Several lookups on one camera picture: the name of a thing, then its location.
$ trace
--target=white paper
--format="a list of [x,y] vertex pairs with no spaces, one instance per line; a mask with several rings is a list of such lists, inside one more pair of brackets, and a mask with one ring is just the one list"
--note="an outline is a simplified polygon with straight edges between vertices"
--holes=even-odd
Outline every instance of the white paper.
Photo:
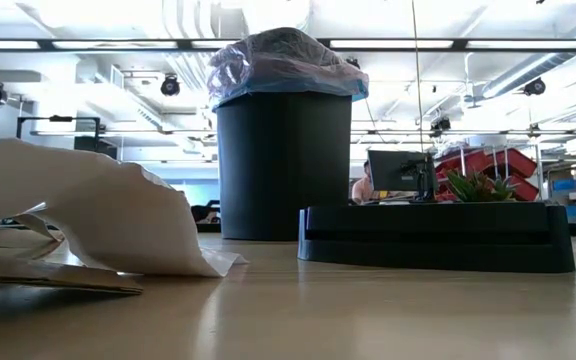
[[30,212],[58,227],[87,266],[224,276],[239,255],[199,248],[185,196],[141,166],[87,151],[0,140],[0,219]]

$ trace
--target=ceiling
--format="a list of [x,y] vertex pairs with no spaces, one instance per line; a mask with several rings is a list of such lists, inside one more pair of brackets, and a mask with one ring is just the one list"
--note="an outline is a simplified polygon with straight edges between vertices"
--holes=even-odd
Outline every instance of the ceiling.
[[[0,38],[241,38],[276,26],[298,27],[316,38],[576,36],[576,0],[546,0],[541,5],[534,0],[364,0],[359,4],[355,0],[267,0],[263,4],[254,0],[0,0]],[[540,76],[547,84],[543,95],[520,95],[524,85],[520,84],[506,93],[482,97],[491,82],[516,74],[522,62],[543,54],[340,55],[357,58],[370,77],[369,98],[353,104],[356,130],[428,129],[441,116],[450,118],[453,129],[526,129],[535,122],[542,129],[576,128],[576,57],[542,71]],[[41,74],[41,81],[15,78],[4,83],[13,95],[29,100],[70,101],[79,114],[101,116],[110,130],[210,131],[216,123],[207,108],[205,86],[210,56],[0,53],[0,71]],[[113,85],[113,71],[122,75],[122,87]],[[177,74],[182,85],[175,97],[164,97],[159,91],[169,73]],[[465,96],[481,101],[467,102]],[[559,156],[566,153],[565,145],[573,138],[542,139],[550,141],[546,150]],[[365,158],[367,148],[420,150],[421,145],[415,143],[418,139],[417,135],[356,135],[351,157]],[[440,150],[463,140],[464,136],[455,136],[434,143],[425,138],[424,149]],[[508,140],[529,142],[523,135]],[[165,135],[131,135],[123,141],[128,147],[188,145],[188,141]],[[212,146],[214,141],[205,141],[200,148]],[[202,151],[214,153],[214,149]]]

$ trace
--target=trash bag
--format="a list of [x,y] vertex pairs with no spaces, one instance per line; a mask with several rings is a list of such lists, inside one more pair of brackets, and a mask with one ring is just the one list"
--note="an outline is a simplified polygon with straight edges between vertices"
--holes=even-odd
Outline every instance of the trash bag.
[[293,28],[251,35],[219,50],[207,85],[213,111],[255,92],[315,91],[368,97],[368,75],[316,39]]

